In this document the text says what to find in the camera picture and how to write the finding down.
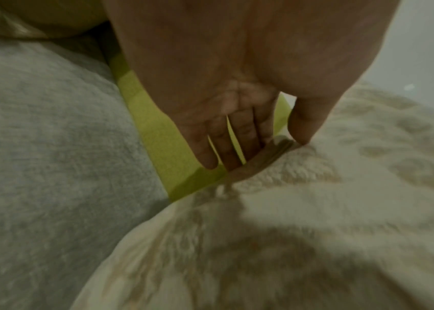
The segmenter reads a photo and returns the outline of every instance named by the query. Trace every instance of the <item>palm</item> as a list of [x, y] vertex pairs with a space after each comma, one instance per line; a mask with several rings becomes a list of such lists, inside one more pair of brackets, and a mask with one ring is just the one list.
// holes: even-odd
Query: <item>palm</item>
[[[130, 66], [206, 168], [240, 166], [272, 137], [279, 91], [307, 143], [373, 61], [398, 0], [106, 0]], [[347, 18], [350, 12], [361, 12]]]

